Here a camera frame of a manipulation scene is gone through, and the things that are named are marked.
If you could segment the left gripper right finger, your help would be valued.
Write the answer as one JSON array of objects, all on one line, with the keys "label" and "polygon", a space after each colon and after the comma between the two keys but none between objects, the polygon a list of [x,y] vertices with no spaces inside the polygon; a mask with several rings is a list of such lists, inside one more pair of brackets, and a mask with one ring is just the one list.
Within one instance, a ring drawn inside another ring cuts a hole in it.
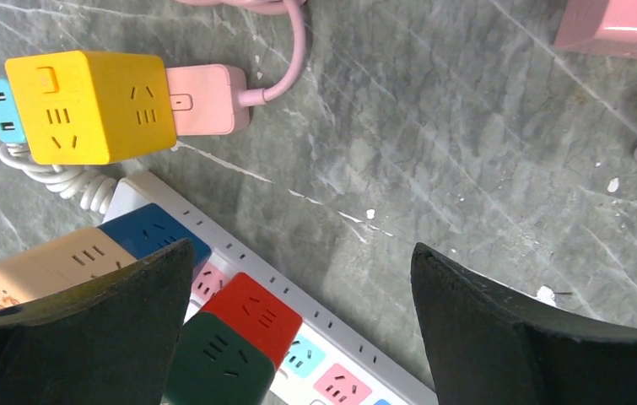
[{"label": "left gripper right finger", "polygon": [[418,243],[411,285],[442,404],[637,404],[637,328],[580,316]]}]

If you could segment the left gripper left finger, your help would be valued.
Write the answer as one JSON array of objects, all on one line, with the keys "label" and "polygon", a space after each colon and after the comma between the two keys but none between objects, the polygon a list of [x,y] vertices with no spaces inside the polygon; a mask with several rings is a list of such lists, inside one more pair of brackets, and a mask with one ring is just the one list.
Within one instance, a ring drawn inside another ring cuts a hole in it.
[{"label": "left gripper left finger", "polygon": [[158,404],[185,319],[180,240],[70,289],[0,310],[0,404]]}]

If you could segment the white power strip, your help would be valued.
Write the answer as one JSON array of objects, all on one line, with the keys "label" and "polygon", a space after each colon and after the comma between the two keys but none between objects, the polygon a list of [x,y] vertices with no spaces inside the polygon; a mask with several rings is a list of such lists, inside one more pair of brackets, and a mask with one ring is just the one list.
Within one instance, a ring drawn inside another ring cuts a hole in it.
[{"label": "white power strip", "polygon": [[244,272],[303,318],[271,386],[287,404],[436,404],[436,394],[199,208],[144,171],[121,179],[105,220],[155,203],[206,242],[227,278]]}]

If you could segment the pink power strip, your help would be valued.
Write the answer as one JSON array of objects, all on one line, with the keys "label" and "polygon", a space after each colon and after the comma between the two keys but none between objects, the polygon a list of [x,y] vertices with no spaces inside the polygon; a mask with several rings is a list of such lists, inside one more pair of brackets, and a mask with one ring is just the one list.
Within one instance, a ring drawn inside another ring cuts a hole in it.
[{"label": "pink power strip", "polygon": [[176,133],[228,135],[248,127],[250,110],[240,105],[246,74],[224,64],[170,67],[166,70]]}]

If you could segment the pink cube plug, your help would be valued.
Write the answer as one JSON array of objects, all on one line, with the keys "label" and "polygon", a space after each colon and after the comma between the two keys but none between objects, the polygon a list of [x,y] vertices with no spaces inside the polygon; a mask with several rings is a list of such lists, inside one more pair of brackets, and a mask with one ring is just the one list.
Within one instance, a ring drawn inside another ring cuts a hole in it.
[{"label": "pink cube plug", "polygon": [[570,0],[553,45],[562,51],[637,59],[637,0]]}]

